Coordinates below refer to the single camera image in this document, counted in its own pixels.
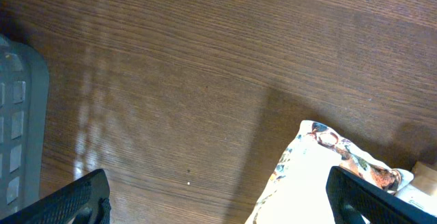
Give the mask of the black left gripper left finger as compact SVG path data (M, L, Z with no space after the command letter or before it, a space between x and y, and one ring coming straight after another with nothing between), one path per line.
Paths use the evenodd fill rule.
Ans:
M1 224L109 224L110 187L96 169L58 191L1 219Z

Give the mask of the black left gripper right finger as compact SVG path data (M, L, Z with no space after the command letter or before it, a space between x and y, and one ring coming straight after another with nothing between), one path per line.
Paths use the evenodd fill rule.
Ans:
M334 166L326 193L336 224L436 224L436 217Z

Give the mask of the beige grain pouch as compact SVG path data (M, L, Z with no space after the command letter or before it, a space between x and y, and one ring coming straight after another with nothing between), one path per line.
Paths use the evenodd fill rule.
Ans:
M334 129L303 120L247 223L333 223L326 183L334 166L392 195L414 178L408 170L392 169L375 159Z

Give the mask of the white tube gold cap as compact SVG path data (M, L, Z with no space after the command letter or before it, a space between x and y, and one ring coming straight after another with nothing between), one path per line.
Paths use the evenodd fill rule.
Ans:
M417 161L413 180L396 193L396 197L436 216L436 166Z

